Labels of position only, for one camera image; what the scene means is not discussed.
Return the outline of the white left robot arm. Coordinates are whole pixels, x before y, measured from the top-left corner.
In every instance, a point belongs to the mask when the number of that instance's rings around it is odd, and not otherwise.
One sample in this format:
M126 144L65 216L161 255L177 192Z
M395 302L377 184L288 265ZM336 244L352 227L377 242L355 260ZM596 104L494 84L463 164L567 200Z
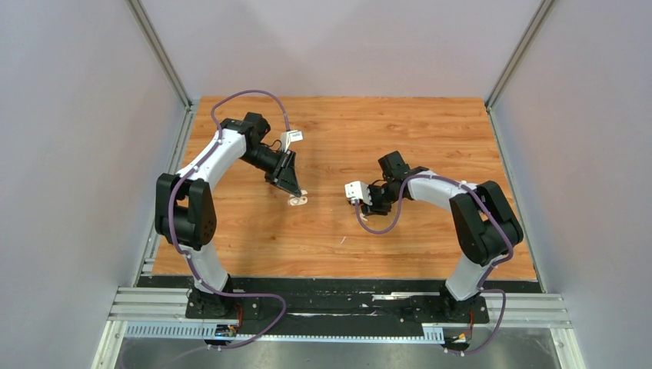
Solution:
M296 154L286 147L266 145L263 139L270 130L258 113L249 112L241 120L226 118L198 157L156 181L155 230L185 259L195 290L206 298L206 308L216 317L234 311L237 294L213 244L218 226L215 186L236 161L243 161L263 171L270 185L297 198L302 195Z

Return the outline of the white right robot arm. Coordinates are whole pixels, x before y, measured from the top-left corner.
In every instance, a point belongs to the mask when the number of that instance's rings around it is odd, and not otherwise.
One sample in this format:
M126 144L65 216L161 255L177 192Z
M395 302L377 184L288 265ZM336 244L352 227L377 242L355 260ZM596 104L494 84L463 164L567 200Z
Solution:
M449 321L466 315L491 272L514 256L524 231L501 186L455 181L426 167L410 167L393 151L378 161L380 184L353 181L344 186L357 218L402 210L403 200L423 201L448 211L461 258L440 289L439 310Z

